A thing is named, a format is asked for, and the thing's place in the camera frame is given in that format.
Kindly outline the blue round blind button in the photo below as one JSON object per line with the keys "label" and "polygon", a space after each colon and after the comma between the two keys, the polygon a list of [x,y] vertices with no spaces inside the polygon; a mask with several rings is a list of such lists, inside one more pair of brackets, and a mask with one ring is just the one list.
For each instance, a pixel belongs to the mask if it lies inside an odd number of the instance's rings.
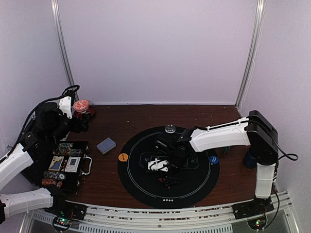
{"label": "blue round blind button", "polygon": [[218,164],[219,163],[219,158],[217,156],[210,156],[209,157],[209,162],[213,165]]}

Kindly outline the clear acrylic dealer button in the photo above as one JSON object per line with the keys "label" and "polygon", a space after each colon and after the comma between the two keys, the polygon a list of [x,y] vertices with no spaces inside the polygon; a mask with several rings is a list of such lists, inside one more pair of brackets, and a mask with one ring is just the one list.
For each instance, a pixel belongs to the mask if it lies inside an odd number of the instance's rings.
{"label": "clear acrylic dealer button", "polygon": [[174,133],[176,131],[176,127],[172,124],[166,125],[164,128],[166,133]]}

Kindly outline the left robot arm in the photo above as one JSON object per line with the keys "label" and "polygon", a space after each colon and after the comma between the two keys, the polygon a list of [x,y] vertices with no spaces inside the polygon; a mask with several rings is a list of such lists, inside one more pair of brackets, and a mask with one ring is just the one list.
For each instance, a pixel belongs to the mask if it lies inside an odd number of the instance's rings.
{"label": "left robot arm", "polygon": [[0,219],[45,209],[68,219],[84,219],[86,206],[72,204],[67,193],[77,193],[88,158],[88,142],[64,141],[68,133],[86,132],[92,116],[90,112],[71,110],[71,99],[59,103],[48,101],[32,110],[34,119],[27,119],[16,145],[0,160],[0,184],[7,185],[22,173],[37,190],[2,194]]}

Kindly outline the orange round blind button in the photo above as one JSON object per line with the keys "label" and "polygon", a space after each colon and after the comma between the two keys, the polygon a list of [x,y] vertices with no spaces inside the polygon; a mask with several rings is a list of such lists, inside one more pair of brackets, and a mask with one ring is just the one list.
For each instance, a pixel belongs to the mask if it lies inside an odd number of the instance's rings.
{"label": "orange round blind button", "polygon": [[129,159],[129,155],[126,154],[126,153],[121,153],[121,154],[118,155],[118,160],[120,162],[127,162],[128,159]]}

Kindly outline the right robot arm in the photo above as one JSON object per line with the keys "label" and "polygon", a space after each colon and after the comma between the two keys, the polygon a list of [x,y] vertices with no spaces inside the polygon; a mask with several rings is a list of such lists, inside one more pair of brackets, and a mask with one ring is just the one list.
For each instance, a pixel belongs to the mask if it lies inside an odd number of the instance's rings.
{"label": "right robot arm", "polygon": [[257,168],[255,197],[251,201],[233,205],[236,218],[250,214],[265,214],[274,209],[271,199],[273,183],[277,177],[280,159],[298,160],[295,153],[286,153],[278,144],[278,133],[273,125],[257,110],[247,117],[216,126],[185,129],[178,138],[173,138],[175,127],[168,125],[157,138],[157,149],[168,154],[167,159],[154,159],[148,170],[165,172],[162,183],[165,187],[179,183],[177,174],[192,152],[231,146],[248,146],[246,157]]}

